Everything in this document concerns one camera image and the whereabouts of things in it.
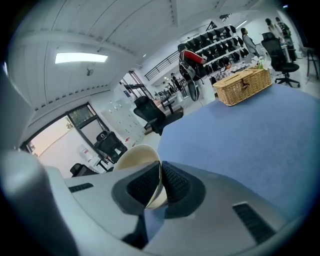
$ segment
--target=chair seat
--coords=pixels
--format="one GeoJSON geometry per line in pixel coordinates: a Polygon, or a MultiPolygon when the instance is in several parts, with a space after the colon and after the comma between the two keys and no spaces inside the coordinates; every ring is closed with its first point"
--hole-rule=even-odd
{"type": "Polygon", "coordinates": [[[182,113],[182,112],[177,112],[177,113],[174,113],[174,114],[170,114],[165,118],[165,120],[164,120],[163,124],[161,125],[161,127],[164,128],[168,124],[171,124],[174,121],[177,121],[178,119],[182,118],[183,116],[184,116],[184,113],[182,113]]]}
{"type": "Polygon", "coordinates": [[[286,63],[279,68],[279,71],[291,73],[291,72],[297,71],[298,69],[299,69],[299,65],[294,63],[286,63]]]}

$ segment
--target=paper cup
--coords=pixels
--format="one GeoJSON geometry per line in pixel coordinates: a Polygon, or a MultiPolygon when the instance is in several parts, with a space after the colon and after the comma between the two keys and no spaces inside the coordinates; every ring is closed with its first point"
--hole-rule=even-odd
{"type": "MultiPolygon", "coordinates": [[[[118,162],[114,165],[113,171],[121,171],[126,168],[143,165],[145,163],[152,163],[159,161],[160,157],[153,147],[146,144],[136,145],[125,152],[118,162]]],[[[155,209],[163,205],[167,201],[167,194],[164,186],[162,185],[161,167],[159,169],[159,185],[155,189],[146,209],[155,209]]]]}

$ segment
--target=wicker basket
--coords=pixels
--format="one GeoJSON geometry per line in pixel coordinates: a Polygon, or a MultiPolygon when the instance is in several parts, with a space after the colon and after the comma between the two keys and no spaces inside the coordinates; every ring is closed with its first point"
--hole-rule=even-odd
{"type": "Polygon", "coordinates": [[[213,87],[220,101],[227,106],[234,106],[270,85],[269,70],[248,68],[216,82],[213,87]]]}

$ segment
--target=person's hair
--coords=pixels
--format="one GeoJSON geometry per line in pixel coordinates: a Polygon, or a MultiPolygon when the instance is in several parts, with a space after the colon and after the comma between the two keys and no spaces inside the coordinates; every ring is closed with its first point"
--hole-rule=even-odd
{"type": "Polygon", "coordinates": [[[184,50],[185,48],[186,48],[186,45],[185,45],[184,43],[180,43],[180,44],[178,45],[178,51],[179,51],[179,53],[181,53],[181,51],[184,50]]]}
{"type": "Polygon", "coordinates": [[[271,19],[266,18],[266,19],[265,19],[265,22],[266,22],[266,24],[267,24],[268,26],[270,26],[270,25],[271,25],[271,19]]]}
{"type": "Polygon", "coordinates": [[[242,40],[244,39],[245,31],[246,31],[245,27],[241,28],[242,40]]]}

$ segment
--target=chair base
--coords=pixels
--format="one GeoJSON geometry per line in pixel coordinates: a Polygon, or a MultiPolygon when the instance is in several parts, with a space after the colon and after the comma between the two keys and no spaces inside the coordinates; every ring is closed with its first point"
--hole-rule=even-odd
{"type": "Polygon", "coordinates": [[[296,80],[293,80],[293,79],[290,79],[289,78],[289,73],[284,73],[284,78],[277,78],[275,79],[275,83],[276,84],[283,84],[283,83],[286,83],[288,84],[290,87],[292,87],[291,83],[297,83],[297,87],[299,88],[300,87],[300,82],[296,81],[296,80]]]}

